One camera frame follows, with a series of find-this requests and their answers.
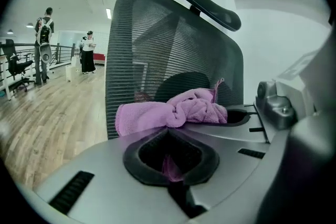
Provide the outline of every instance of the black skirt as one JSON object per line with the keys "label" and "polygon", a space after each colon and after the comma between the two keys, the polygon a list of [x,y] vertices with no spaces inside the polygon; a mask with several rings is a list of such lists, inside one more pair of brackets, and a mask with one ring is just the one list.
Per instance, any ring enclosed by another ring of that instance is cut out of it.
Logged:
{"label": "black skirt", "polygon": [[95,71],[95,63],[93,62],[93,50],[82,52],[82,72]]}

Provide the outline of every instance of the backpack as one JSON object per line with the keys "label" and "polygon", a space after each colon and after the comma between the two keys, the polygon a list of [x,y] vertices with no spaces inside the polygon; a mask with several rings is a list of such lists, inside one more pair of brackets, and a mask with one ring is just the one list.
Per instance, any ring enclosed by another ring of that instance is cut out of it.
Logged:
{"label": "backpack", "polygon": [[53,22],[52,19],[50,19],[46,24],[43,18],[41,18],[41,25],[36,35],[36,40],[39,45],[42,45],[43,43],[49,43],[51,39],[51,27],[50,24]]}

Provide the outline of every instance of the black office chair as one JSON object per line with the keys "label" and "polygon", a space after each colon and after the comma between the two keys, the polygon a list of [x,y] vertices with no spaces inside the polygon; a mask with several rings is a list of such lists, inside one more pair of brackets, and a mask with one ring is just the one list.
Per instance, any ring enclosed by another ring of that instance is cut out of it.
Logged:
{"label": "black office chair", "polygon": [[[106,65],[108,138],[119,105],[166,102],[192,88],[218,88],[221,105],[243,104],[243,54],[222,31],[199,16],[205,13],[225,28],[241,27],[237,14],[211,0],[117,0],[111,23]],[[137,68],[143,64],[146,68]]]}
{"label": "black office chair", "polygon": [[4,54],[6,55],[7,61],[8,61],[8,71],[15,79],[15,76],[18,74],[21,74],[21,80],[13,85],[11,85],[10,89],[15,92],[15,90],[23,86],[25,89],[25,92],[27,91],[26,83],[29,84],[30,82],[34,82],[33,80],[29,80],[28,78],[24,78],[23,75],[26,73],[25,69],[29,67],[33,61],[28,61],[28,55],[30,53],[25,54],[26,57],[25,62],[18,62],[21,59],[18,58],[15,50],[15,45],[13,40],[6,39],[6,44],[2,45],[2,50]]}

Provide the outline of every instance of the tube light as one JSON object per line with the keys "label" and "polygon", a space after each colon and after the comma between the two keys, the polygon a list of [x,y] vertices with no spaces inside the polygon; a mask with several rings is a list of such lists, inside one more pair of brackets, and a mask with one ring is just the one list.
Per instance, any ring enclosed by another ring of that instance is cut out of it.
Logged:
{"label": "tube light", "polygon": [[112,19],[111,10],[109,8],[106,9],[106,14],[109,19]]}

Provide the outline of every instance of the floor plank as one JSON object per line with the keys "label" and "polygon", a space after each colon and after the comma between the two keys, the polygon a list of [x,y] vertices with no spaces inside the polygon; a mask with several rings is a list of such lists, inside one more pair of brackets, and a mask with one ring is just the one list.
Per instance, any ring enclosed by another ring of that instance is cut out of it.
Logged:
{"label": "floor plank", "polygon": [[107,140],[104,68],[65,79],[65,68],[46,85],[30,85],[12,100],[0,98],[1,157],[13,179],[35,189],[85,149]]}

